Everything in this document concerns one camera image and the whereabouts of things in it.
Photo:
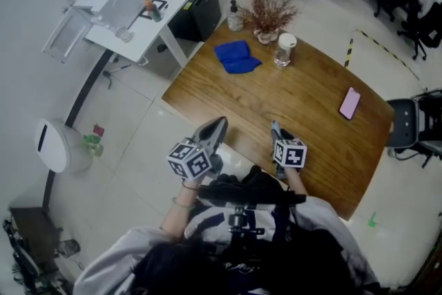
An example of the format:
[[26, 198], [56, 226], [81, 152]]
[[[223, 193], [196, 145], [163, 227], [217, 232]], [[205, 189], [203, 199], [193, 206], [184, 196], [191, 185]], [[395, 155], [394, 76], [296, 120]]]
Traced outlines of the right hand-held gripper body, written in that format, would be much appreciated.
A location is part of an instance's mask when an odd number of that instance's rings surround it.
[[299, 171], [305, 165], [307, 145], [297, 136], [280, 129], [282, 139], [273, 147], [273, 163], [276, 165], [276, 178], [285, 179], [284, 168], [291, 167]]

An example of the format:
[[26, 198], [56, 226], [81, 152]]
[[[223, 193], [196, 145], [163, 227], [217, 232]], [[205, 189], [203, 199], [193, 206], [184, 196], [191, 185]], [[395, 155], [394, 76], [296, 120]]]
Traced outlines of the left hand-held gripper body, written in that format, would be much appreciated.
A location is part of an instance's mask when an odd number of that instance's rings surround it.
[[224, 142], [228, 125], [226, 117], [215, 118], [177, 143], [166, 157], [174, 174], [188, 181], [206, 176], [216, 179], [224, 166], [217, 150]]

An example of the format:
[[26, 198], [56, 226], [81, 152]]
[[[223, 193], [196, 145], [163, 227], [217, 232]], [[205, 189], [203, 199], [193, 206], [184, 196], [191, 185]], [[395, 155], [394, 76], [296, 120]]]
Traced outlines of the person's left forearm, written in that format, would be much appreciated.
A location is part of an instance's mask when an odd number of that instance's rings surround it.
[[[202, 183], [202, 178], [193, 180]], [[184, 235], [188, 225], [191, 210], [195, 205], [198, 193], [180, 188], [178, 194], [172, 199], [172, 205], [162, 221], [160, 229], [171, 238], [179, 240]]]

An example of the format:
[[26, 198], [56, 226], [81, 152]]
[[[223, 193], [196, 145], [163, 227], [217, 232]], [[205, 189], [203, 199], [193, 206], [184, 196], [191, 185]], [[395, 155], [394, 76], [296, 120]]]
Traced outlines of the person's black trouser legs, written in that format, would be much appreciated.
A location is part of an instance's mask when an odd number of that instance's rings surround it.
[[242, 195], [265, 193], [272, 196], [286, 191], [277, 179], [264, 172], [257, 165], [253, 165], [248, 174], [241, 178], [234, 174], [221, 173], [207, 187], [215, 191], [239, 193]]

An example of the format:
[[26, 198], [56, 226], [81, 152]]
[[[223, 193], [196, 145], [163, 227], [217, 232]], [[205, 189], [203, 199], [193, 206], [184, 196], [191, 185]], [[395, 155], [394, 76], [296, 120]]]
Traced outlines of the pink smartphone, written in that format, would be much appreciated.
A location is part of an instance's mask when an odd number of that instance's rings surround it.
[[361, 94], [353, 87], [349, 87], [338, 112], [347, 120], [351, 120], [354, 116]]

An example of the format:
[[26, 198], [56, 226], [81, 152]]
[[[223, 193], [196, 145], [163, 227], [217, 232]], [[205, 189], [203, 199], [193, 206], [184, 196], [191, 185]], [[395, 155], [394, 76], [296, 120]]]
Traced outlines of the green plastic toy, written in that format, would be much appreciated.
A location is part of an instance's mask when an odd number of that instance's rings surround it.
[[101, 144], [101, 137], [98, 135], [84, 135], [84, 144], [88, 149], [89, 153], [94, 157], [101, 157], [104, 147]]

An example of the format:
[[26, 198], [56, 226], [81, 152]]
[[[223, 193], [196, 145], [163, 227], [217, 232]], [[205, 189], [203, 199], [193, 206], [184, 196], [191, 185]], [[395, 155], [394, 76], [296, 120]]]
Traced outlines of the glass jar with white lid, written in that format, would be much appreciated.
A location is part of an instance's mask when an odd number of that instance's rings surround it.
[[296, 37], [288, 32], [282, 33], [278, 38], [278, 46], [273, 56], [274, 63], [279, 67], [286, 67], [291, 62], [291, 52], [296, 47]]

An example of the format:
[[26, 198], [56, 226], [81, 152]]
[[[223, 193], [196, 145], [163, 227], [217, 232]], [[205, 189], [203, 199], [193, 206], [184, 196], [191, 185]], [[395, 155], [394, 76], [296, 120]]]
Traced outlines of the blue folded cloth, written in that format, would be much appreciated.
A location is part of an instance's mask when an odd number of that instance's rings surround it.
[[214, 47], [218, 61], [228, 74], [244, 74], [252, 72], [262, 62], [251, 55], [246, 41], [232, 41]]

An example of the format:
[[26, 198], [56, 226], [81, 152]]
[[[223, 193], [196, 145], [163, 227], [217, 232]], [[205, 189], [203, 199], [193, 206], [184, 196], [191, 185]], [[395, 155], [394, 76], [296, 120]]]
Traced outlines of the dark grey chair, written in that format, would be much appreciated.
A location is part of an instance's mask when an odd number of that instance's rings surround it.
[[423, 155], [422, 167], [432, 158], [442, 161], [442, 88], [387, 103], [394, 110], [387, 154], [398, 161]]

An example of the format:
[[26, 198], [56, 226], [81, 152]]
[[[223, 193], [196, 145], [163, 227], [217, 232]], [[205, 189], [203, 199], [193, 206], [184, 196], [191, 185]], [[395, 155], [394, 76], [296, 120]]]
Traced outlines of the black tripod stick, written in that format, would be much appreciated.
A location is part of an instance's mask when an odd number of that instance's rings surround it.
[[116, 73], [116, 72], [119, 72], [121, 70], [124, 70], [126, 68], [129, 68], [129, 67], [131, 67], [131, 64], [127, 64], [127, 65], [124, 65], [124, 66], [121, 66], [119, 68], [115, 68], [115, 69], [112, 69], [112, 70], [104, 70], [102, 72], [102, 75], [108, 80], [108, 90], [111, 89], [111, 86], [112, 86], [112, 83], [113, 83], [113, 80], [112, 80], [113, 74]]

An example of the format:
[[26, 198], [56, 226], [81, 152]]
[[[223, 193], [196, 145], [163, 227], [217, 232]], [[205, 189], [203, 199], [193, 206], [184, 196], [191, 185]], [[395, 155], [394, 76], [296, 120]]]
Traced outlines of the person's grey hoodie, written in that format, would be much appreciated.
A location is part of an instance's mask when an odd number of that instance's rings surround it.
[[[308, 197], [299, 207], [290, 209], [289, 220], [307, 231], [328, 231], [343, 248], [341, 255], [348, 262], [350, 274], [366, 294], [378, 279], [364, 257], [355, 238], [331, 205], [319, 198]], [[164, 231], [138, 227], [130, 229], [112, 247], [83, 271], [74, 285], [74, 295], [127, 295], [131, 275], [152, 248], [172, 243]]]

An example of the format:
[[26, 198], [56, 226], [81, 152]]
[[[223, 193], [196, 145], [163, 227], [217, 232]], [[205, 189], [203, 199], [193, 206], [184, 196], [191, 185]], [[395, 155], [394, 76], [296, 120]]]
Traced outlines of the white desk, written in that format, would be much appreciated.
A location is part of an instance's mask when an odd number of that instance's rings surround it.
[[155, 22], [144, 17], [137, 18], [129, 30], [132, 39], [125, 43], [110, 30], [94, 25], [86, 35], [87, 40], [100, 45], [136, 64], [142, 64], [145, 54], [159, 37], [181, 67], [189, 61], [177, 39], [169, 28], [169, 22], [188, 3], [189, 0], [165, 0], [167, 9], [162, 11], [162, 20]]

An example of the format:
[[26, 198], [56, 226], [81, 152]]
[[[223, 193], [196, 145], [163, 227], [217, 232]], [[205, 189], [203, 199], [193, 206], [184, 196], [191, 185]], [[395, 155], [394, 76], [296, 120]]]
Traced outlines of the yellow black striped floor tape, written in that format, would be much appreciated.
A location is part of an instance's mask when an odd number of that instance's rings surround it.
[[352, 59], [352, 53], [353, 53], [353, 47], [354, 47], [354, 33], [358, 33], [362, 36], [364, 36], [364, 38], [370, 40], [372, 43], [374, 43], [376, 46], [378, 46], [379, 48], [383, 49], [388, 55], [390, 55], [391, 57], [393, 57], [396, 61], [400, 62], [412, 75], [413, 77], [419, 82], [420, 78], [418, 77], [418, 75], [401, 59], [399, 58], [395, 53], [393, 53], [391, 50], [389, 50], [386, 46], [384, 46], [382, 43], [379, 43], [375, 38], [370, 37], [366, 32], [355, 28], [351, 31], [351, 35], [350, 35], [350, 39], [349, 39], [349, 45], [347, 48], [347, 52], [346, 52], [346, 56], [345, 56], [345, 60], [344, 60], [344, 64], [343, 67], [344, 68], [348, 68], [349, 67], [349, 63]]

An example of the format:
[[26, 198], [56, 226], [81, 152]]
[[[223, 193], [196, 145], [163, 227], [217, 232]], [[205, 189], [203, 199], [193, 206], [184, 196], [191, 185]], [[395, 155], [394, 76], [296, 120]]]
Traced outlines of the white round bin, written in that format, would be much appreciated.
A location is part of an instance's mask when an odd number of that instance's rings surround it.
[[35, 148], [43, 163], [55, 173], [77, 173], [93, 162], [83, 135], [59, 120], [38, 121]]

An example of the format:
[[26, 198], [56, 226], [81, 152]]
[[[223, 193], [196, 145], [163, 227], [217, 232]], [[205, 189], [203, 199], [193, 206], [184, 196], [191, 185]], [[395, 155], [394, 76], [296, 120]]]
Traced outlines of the dried flower vase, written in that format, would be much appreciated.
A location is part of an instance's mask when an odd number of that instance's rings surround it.
[[298, 7], [294, 0], [248, 0], [240, 14], [257, 40], [269, 45], [294, 20]]

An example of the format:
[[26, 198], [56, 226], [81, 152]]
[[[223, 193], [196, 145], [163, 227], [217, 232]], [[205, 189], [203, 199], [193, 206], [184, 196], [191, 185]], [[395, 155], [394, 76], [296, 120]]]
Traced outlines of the clear pump dispenser bottle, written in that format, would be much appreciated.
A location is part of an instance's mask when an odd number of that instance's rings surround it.
[[236, 0], [230, 2], [230, 12], [227, 17], [228, 27], [231, 31], [239, 32], [244, 28], [244, 22]]

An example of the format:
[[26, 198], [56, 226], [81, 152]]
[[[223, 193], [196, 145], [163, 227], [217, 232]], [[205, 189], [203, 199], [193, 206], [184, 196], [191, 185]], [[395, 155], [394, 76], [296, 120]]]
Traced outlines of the small clear glass cup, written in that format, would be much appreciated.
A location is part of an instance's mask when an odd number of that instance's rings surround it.
[[115, 36], [124, 43], [130, 42], [133, 35], [134, 33], [131, 32], [126, 26], [122, 26], [115, 31]]

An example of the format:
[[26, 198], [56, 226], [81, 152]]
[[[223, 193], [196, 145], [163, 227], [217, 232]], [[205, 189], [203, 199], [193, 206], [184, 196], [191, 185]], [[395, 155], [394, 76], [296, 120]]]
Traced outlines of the black cabinet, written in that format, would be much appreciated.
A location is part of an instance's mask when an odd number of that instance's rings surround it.
[[219, 0], [188, 0], [169, 22], [173, 35], [188, 41], [206, 41], [221, 18]]

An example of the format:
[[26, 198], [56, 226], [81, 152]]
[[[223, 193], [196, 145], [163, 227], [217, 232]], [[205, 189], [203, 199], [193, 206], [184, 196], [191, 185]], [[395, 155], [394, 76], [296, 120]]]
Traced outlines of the small orange-capped bottle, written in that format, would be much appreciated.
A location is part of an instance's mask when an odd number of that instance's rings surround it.
[[144, 3], [149, 17], [155, 22], [161, 21], [162, 15], [158, 7], [151, 0], [144, 0]]

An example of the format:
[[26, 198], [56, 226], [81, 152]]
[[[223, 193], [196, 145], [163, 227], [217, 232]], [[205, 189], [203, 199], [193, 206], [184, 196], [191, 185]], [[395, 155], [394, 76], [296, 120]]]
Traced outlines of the dark wooden cabinet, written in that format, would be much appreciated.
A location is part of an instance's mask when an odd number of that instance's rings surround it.
[[11, 208], [10, 213], [32, 259], [38, 265], [53, 262], [63, 229], [42, 207]]

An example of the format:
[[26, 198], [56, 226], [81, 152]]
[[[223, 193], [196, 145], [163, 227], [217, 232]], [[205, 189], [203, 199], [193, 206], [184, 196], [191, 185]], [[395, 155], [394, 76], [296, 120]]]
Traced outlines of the black square frame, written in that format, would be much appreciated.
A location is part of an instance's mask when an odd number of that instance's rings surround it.
[[[163, 18], [162, 11], [166, 9], [166, 6], [168, 5], [168, 3], [165, 0], [151, 0], [151, 1], [158, 7], [158, 9], [162, 15], [162, 18]], [[143, 17], [145, 19], [152, 20], [146, 11], [145, 4], [144, 4], [144, 9], [141, 10], [141, 12], [138, 14], [138, 16]]]

